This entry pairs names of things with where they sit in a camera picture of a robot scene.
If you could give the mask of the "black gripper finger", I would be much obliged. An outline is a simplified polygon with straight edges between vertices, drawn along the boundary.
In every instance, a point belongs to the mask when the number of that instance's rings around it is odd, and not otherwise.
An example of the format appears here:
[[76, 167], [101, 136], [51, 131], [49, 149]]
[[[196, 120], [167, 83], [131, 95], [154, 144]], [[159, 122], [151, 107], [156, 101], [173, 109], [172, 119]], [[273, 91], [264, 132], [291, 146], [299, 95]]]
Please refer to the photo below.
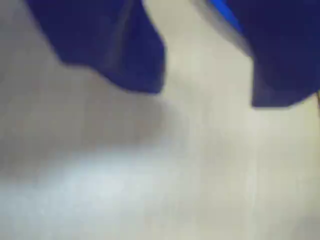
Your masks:
[[157, 94], [165, 45], [140, 0], [28, 0], [58, 58], [86, 66], [133, 92]]
[[251, 104], [284, 108], [320, 89], [317, 0], [213, 0], [253, 61]]

